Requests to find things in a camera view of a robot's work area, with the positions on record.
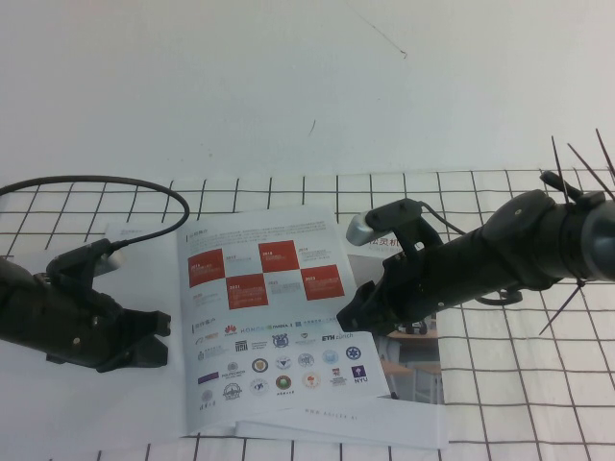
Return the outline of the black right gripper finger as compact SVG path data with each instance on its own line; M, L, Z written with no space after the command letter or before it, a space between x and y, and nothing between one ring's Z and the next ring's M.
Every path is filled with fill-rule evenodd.
M366 331L385 335L385 317L370 305L348 304L337 313L336 319L345 332Z
M353 298L352 308L355 313L381 313L381 283L373 280L363 283Z

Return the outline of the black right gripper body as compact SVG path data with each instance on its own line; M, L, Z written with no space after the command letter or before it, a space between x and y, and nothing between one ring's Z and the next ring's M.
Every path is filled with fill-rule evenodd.
M428 257L443 247L428 244L422 250L412 247L383 262L383 275L377 284L374 304L374 330L394 330L398 324L422 321L451 306L444 296L443 281L431 272Z

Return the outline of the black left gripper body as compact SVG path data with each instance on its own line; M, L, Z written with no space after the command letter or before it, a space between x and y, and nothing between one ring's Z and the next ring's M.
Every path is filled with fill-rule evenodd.
M97 371L127 365L121 332L121 307L93 289L93 277L30 277L33 304L28 320L28 347L54 363Z

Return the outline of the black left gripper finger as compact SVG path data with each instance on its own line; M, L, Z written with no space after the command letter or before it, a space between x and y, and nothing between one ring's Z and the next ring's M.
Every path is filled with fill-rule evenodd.
M170 335L171 316L161 311L137 311L125 309L122 327L131 339L149 336L167 337Z
M125 368L160 368L167 365L168 348L161 340L148 336L141 341L123 348L119 353L101 366L101 372L107 373Z

